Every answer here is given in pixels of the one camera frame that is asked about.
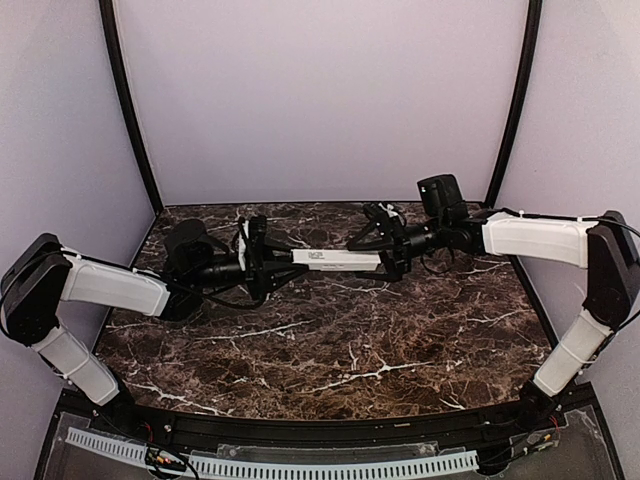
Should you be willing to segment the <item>white remote control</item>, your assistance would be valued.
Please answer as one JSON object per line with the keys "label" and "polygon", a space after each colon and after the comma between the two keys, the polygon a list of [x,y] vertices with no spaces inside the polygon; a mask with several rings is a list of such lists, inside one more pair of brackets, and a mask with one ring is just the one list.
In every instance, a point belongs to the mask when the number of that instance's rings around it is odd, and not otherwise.
{"label": "white remote control", "polygon": [[294,264],[310,271],[323,272],[374,272],[381,264],[377,252],[335,249],[293,249]]}

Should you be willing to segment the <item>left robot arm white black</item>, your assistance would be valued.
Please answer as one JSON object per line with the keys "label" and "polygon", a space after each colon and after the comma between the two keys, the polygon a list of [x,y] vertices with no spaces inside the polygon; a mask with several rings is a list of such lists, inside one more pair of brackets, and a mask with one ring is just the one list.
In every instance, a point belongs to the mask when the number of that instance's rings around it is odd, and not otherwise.
{"label": "left robot arm white black", "polygon": [[167,321],[188,317],[204,301],[227,308],[220,295],[245,285],[261,306],[269,293],[309,271],[308,254],[266,237],[262,216],[240,220],[231,247],[199,219],[177,224],[165,237],[163,271],[139,270],[89,258],[40,235],[1,279],[1,331],[34,350],[98,407],[132,404],[118,376],[62,323],[62,302],[83,302]]}

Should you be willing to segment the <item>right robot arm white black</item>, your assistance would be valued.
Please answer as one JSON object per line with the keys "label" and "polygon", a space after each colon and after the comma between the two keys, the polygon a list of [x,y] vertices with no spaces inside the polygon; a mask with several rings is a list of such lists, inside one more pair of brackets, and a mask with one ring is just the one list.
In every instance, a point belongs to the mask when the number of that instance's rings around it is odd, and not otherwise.
{"label": "right robot arm white black", "polygon": [[469,255],[520,256],[570,264],[587,272],[587,293],[568,331],[533,375],[521,395],[558,396],[571,380],[637,318],[639,233],[617,211],[569,217],[481,209],[470,213],[452,174],[417,184],[428,217],[410,225],[391,205],[363,208],[366,226],[347,243],[351,251],[379,253],[383,281],[398,281],[413,259],[440,249]]}

